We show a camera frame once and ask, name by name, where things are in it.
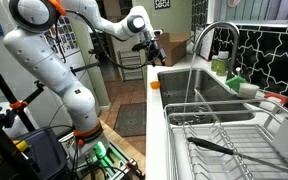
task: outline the wooden floor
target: wooden floor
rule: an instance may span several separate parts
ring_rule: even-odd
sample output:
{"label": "wooden floor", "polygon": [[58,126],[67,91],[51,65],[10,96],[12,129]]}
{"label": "wooden floor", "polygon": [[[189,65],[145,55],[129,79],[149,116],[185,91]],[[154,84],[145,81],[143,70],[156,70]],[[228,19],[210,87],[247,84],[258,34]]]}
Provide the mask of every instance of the wooden floor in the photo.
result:
{"label": "wooden floor", "polygon": [[[111,108],[109,110],[101,110],[99,119],[113,129],[121,104],[146,102],[144,81],[132,80],[123,82],[117,68],[110,63],[101,62],[101,71],[111,102]],[[125,137],[124,139],[145,156],[146,136]]]}

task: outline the orange object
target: orange object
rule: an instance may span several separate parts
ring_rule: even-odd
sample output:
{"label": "orange object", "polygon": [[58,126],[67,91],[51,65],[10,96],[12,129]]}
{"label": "orange object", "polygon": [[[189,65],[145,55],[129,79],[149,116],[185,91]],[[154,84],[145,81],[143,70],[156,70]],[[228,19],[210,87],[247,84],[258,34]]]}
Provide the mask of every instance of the orange object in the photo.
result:
{"label": "orange object", "polygon": [[21,109],[24,109],[25,107],[27,107],[28,103],[23,101],[23,102],[15,102],[13,104],[10,104],[10,107],[14,110],[21,110]]}
{"label": "orange object", "polygon": [[77,143],[78,143],[78,145],[80,145],[80,146],[84,146],[84,141],[83,141],[83,139],[79,139],[79,140],[77,141]]}
{"label": "orange object", "polygon": [[281,104],[282,105],[285,105],[287,102],[288,102],[288,98],[283,96],[283,95],[280,95],[280,94],[275,94],[275,93],[268,93],[268,94],[265,94],[264,95],[264,98],[267,99],[269,97],[275,97],[275,98],[278,98],[281,100]]}
{"label": "orange object", "polygon": [[60,12],[62,16],[65,16],[67,13],[64,7],[61,5],[60,0],[48,0],[55,8]]}
{"label": "orange object", "polygon": [[99,130],[101,127],[102,127],[101,123],[98,121],[98,124],[96,125],[96,127],[89,130],[89,131],[79,132],[79,131],[74,130],[74,136],[79,136],[79,137],[89,136],[89,135],[93,134],[94,132],[96,132],[97,130]]}
{"label": "orange object", "polygon": [[153,81],[150,83],[152,89],[159,89],[161,87],[161,83],[158,81]]}

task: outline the stainless steel sink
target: stainless steel sink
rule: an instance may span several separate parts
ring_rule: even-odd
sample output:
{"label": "stainless steel sink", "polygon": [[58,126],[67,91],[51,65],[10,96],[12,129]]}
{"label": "stainless steel sink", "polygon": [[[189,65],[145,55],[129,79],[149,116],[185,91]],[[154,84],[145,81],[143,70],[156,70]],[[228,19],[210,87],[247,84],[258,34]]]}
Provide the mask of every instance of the stainless steel sink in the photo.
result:
{"label": "stainless steel sink", "polygon": [[[172,103],[184,103],[185,94],[189,76],[189,69],[171,70],[158,73],[158,80],[161,83],[160,91],[163,107]],[[236,96],[231,95],[217,80],[209,75],[203,69],[193,69],[189,86],[187,102],[201,101],[229,101],[237,100]],[[185,112],[206,112],[206,111],[236,111],[246,110],[244,105],[225,104],[212,106],[190,106],[186,107]],[[184,112],[184,108],[172,108],[167,113]],[[250,120],[254,115],[249,114],[230,114],[230,115],[212,115],[212,116],[191,116],[181,119],[171,119],[171,123],[181,125],[184,122],[191,124],[212,123],[216,120],[221,122]]]}

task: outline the light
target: light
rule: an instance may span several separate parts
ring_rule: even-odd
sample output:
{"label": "light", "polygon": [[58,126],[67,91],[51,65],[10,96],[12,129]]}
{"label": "light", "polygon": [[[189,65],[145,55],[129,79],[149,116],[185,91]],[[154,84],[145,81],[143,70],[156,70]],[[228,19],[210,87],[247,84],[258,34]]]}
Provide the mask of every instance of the light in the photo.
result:
{"label": "light", "polygon": [[94,151],[98,159],[101,159],[106,155],[106,149],[101,141],[95,144]]}

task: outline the wires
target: wires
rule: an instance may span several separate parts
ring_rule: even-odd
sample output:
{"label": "wires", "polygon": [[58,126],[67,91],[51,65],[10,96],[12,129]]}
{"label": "wires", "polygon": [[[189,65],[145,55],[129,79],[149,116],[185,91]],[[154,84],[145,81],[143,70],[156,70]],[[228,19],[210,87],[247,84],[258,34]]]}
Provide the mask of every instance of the wires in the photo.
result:
{"label": "wires", "polygon": [[79,169],[79,168],[83,168],[83,167],[96,167],[98,169],[101,169],[102,172],[105,174],[104,170],[103,169],[114,169],[114,170],[117,170],[119,172],[121,172],[125,177],[127,177],[127,179],[131,180],[131,178],[123,171],[121,170],[120,168],[117,168],[117,167],[112,167],[112,166],[99,166],[99,165],[83,165],[83,166],[80,166],[80,167],[77,167],[76,169]]}
{"label": "wires", "polygon": [[103,51],[103,53],[105,54],[106,58],[108,60],[110,60],[115,66],[119,67],[119,68],[122,68],[122,69],[126,69],[126,70],[135,70],[135,69],[140,69],[144,66],[146,66],[146,62],[140,66],[135,66],[135,67],[127,67],[127,66],[123,66],[123,65],[120,65],[118,63],[116,63],[115,61],[112,60],[112,58],[108,55],[108,53],[106,52],[101,40],[100,40],[100,37],[98,36],[95,28],[93,27],[93,25],[91,24],[91,22],[82,14],[80,14],[79,12],[76,12],[76,11],[72,11],[72,10],[69,10],[69,9],[66,9],[66,12],[69,12],[69,13],[74,13],[76,15],[78,15],[79,17],[81,17],[85,22],[86,24],[92,29],[93,33],[95,34],[95,37],[96,37],[96,40],[99,42],[100,44],[100,47]]}
{"label": "wires", "polygon": [[50,121],[50,123],[48,124],[48,126],[51,126],[51,124],[52,124],[52,122],[54,121],[54,119],[55,119],[55,117],[56,117],[56,115],[57,115],[57,113],[58,113],[58,111],[61,109],[61,107],[63,107],[64,106],[64,103],[62,103],[58,108],[57,108],[57,110],[56,110],[56,112],[54,113],[54,115],[53,115],[53,117],[52,117],[52,120]]}
{"label": "wires", "polygon": [[97,169],[100,169],[100,170],[102,171],[102,173],[103,173],[103,177],[104,177],[104,180],[107,179],[107,178],[106,178],[106,173],[105,173],[105,170],[103,169],[103,167],[100,167],[100,166],[93,166],[93,167],[95,167],[96,169],[91,169],[90,166],[88,166],[88,165],[84,165],[84,167],[89,167],[89,168],[90,168],[90,172],[89,172],[89,173],[86,173],[84,176],[82,176],[82,177],[80,178],[80,180],[83,180],[83,179],[84,179],[88,174],[94,172],[94,171],[97,170]]}
{"label": "wires", "polygon": [[62,54],[63,62],[66,63],[66,59],[65,59],[65,56],[64,56],[63,50],[62,50],[62,48],[61,48],[60,39],[59,39],[59,37],[58,37],[57,22],[58,22],[59,19],[60,19],[60,16],[58,16],[58,17],[56,18],[56,21],[55,21],[56,44],[57,44],[57,46],[58,46],[58,49],[60,50],[60,53]]}
{"label": "wires", "polygon": [[77,144],[77,141],[75,141],[75,152],[74,152],[74,157],[73,157],[72,164],[73,165],[72,165],[72,169],[71,169],[71,176],[74,177],[74,176],[77,176],[76,175],[77,168],[75,168],[77,166],[77,164],[78,164],[78,144]]}
{"label": "wires", "polygon": [[[91,57],[88,59],[88,64],[90,64],[91,63],[91,59],[92,59],[92,57],[93,57],[93,54],[91,55]],[[81,80],[82,79],[82,77],[84,76],[84,74],[86,73],[86,71],[87,70],[85,70],[84,72],[83,72],[83,74],[82,74],[82,76],[80,77],[80,79],[79,80]]]}

